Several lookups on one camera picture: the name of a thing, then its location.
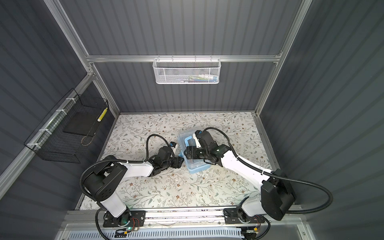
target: yellow object in basket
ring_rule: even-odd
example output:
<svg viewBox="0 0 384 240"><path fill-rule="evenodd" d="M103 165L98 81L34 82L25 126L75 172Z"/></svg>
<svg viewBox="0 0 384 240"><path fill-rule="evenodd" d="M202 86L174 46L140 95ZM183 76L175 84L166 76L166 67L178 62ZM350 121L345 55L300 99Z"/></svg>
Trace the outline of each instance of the yellow object in basket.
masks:
<svg viewBox="0 0 384 240"><path fill-rule="evenodd" d="M103 119L103 117L105 116L105 114L107 113L107 110L108 108L105 108L104 111L101 113L101 115L99 116L99 118L97 119L98 122L101 122L101 120Z"/></svg>

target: floral patterned surface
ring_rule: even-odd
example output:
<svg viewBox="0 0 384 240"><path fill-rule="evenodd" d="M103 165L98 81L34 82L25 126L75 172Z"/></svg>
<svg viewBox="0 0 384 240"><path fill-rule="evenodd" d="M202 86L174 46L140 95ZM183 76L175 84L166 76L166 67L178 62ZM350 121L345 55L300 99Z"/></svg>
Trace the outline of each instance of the floral patterned surface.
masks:
<svg viewBox="0 0 384 240"><path fill-rule="evenodd" d="M177 142L179 132L206 127L221 129L239 155L271 168L250 112L120 115L103 157L143 160L148 135L156 133L168 142ZM210 133L219 145L226 144L220 133L214 130ZM163 145L158 137L150 138L149 155L156 154ZM168 168L155 177L132 177L121 182L116 191L129 208L136 209L237 205L246 196L259 195L253 185L228 169L215 165L190 174L185 163L180 169ZM98 208L88 197L80 207L81 210Z"/></svg>

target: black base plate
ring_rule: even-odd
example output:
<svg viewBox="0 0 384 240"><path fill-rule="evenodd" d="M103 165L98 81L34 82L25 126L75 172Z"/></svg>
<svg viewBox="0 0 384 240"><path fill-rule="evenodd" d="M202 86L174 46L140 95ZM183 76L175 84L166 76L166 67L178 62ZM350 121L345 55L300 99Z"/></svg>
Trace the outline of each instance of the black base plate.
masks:
<svg viewBox="0 0 384 240"><path fill-rule="evenodd" d="M227 211L230 214L230 216L225 216L225 224L242 224L243 223L240 221L238 217L235 217L237 215L235 208L223 209L223 211ZM252 217L247 223L264 223L264 222L265 222L264 219L256 215L255 217Z"/></svg>
<svg viewBox="0 0 384 240"><path fill-rule="evenodd" d="M145 213L145 211L131 211L132 216L139 220L139 227L144 226ZM111 221L113 216L109 212L106 213L105 217L108 218L108 220L104 220L103 227L119 227Z"/></svg>

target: black wire basket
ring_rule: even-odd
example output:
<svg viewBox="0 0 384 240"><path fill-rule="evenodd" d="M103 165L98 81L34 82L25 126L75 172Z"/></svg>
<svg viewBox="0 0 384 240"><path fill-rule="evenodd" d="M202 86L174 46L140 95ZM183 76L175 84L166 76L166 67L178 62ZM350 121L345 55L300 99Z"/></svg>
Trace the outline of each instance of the black wire basket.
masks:
<svg viewBox="0 0 384 240"><path fill-rule="evenodd" d="M36 128L38 135L32 133L24 145L42 160L80 163L108 110L106 99L76 94L56 110L56 117L44 129Z"/></svg>

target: gray wall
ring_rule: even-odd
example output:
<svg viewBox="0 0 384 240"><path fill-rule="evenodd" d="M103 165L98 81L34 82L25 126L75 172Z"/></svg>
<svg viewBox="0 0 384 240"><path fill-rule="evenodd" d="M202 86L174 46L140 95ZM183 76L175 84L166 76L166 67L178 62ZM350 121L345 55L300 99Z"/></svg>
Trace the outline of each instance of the gray wall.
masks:
<svg viewBox="0 0 384 240"><path fill-rule="evenodd" d="M0 1L0 173L85 74L43 1Z"/></svg>
<svg viewBox="0 0 384 240"><path fill-rule="evenodd" d="M254 110L274 63L222 63L218 84L157 84L152 63L95 63L121 112Z"/></svg>
<svg viewBox="0 0 384 240"><path fill-rule="evenodd" d="M261 119L281 168L330 189L308 215L317 239L380 239L384 2L314 1ZM295 185L299 203L325 200Z"/></svg>
<svg viewBox="0 0 384 240"><path fill-rule="evenodd" d="M0 1L0 172L56 102L85 76L43 1ZM86 95L98 96L91 84ZM0 239L53 239L81 195L78 178L97 160L108 112L81 164L34 157L0 200Z"/></svg>
<svg viewBox="0 0 384 240"><path fill-rule="evenodd" d="M299 0L61 1L90 55L278 54ZM219 84L159 85L150 63L97 63L121 112L253 110L273 63L223 63Z"/></svg>

